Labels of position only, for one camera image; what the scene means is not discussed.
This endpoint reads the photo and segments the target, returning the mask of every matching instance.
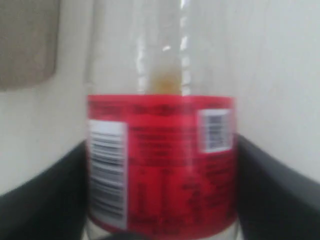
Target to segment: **bottle bottom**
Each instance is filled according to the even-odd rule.
[[[239,230],[239,223],[236,220],[233,224],[231,224],[224,231],[218,234],[215,234],[213,236],[206,237],[206,238],[195,239],[195,240],[236,240],[238,236],[238,230]],[[89,240],[101,240],[112,234],[111,232],[108,232],[102,229],[101,227],[99,227],[98,225],[96,225],[89,218],[86,224],[86,231],[87,231]]]

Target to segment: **plastic bottle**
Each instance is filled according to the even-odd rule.
[[[92,29],[89,238],[131,231],[160,240],[235,239],[234,83],[224,1],[95,0]],[[199,126],[202,113],[213,114],[205,115],[211,128]],[[228,147],[203,151],[199,139],[210,136],[202,131]],[[193,151],[203,152],[198,158]],[[115,155],[121,166],[111,165]]]

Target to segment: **barcode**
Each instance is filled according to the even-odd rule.
[[[204,153],[217,153],[232,148],[233,133],[230,109],[199,111],[200,148]]]
[[[90,210],[111,226],[127,228],[127,126],[89,121]]]

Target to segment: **red label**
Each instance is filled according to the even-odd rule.
[[[236,219],[233,99],[91,95],[90,217],[154,239],[215,235]]]

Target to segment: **gray object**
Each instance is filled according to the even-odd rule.
[[[60,0],[0,0],[0,91],[55,71]]]

